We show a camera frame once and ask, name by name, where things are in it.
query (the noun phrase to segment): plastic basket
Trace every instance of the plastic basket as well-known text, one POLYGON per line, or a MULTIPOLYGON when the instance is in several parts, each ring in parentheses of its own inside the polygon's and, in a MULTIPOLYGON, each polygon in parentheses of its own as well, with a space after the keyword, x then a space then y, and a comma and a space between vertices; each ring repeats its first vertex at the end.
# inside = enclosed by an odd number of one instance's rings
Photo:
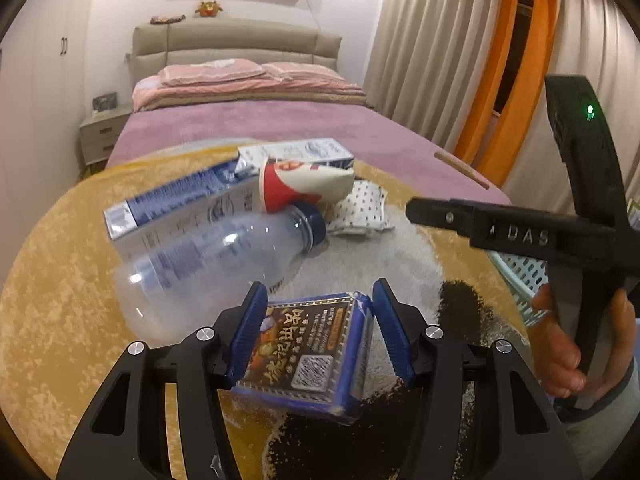
POLYGON ((534 326, 546 315, 546 312, 536 312, 531 307, 531 300, 538 289, 549 282, 546 262, 492 251, 487 254, 509 286, 525 326, 534 326))

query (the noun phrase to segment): blue snack box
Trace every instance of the blue snack box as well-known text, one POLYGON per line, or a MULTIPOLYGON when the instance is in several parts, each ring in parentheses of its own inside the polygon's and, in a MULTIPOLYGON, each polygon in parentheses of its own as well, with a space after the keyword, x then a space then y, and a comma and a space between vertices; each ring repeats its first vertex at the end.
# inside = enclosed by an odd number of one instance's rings
POLYGON ((270 303, 244 378, 232 392, 335 422, 353 422, 373 315, 359 292, 270 303))

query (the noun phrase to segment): purple bedspread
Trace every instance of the purple bedspread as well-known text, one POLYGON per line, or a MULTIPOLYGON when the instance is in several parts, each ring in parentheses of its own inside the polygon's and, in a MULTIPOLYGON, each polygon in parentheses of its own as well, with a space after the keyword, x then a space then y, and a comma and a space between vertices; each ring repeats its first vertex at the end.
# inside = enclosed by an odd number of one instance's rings
POLYGON ((120 135, 109 166, 186 142, 231 137, 333 137, 356 158, 398 177, 423 196, 509 203, 497 187, 484 189, 434 158, 440 149, 432 142, 359 105, 237 101, 138 112, 120 135))

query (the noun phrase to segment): bed frame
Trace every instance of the bed frame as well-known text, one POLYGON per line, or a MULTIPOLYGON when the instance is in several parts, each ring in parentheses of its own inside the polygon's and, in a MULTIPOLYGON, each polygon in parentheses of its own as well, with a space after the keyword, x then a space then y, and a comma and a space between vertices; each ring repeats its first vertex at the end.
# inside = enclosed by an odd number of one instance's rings
POLYGON ((240 18, 193 18, 140 25, 129 56, 132 82, 172 64, 241 57, 256 63, 295 61, 337 70, 342 38, 315 28, 240 18))

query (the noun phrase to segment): human hand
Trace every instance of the human hand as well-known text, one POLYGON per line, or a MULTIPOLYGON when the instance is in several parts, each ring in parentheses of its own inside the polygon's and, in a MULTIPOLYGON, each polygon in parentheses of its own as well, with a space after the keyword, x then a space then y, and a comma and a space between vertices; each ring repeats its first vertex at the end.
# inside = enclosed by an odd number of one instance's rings
POLYGON ((532 306, 534 310, 550 311, 529 330, 535 375, 549 395, 565 399, 584 392, 599 400, 624 378, 634 355, 638 330, 634 306, 626 291, 618 290, 609 303, 614 337, 611 356, 603 376, 593 381, 587 381, 578 370, 580 349, 560 328, 556 300, 549 285, 540 288, 532 306))

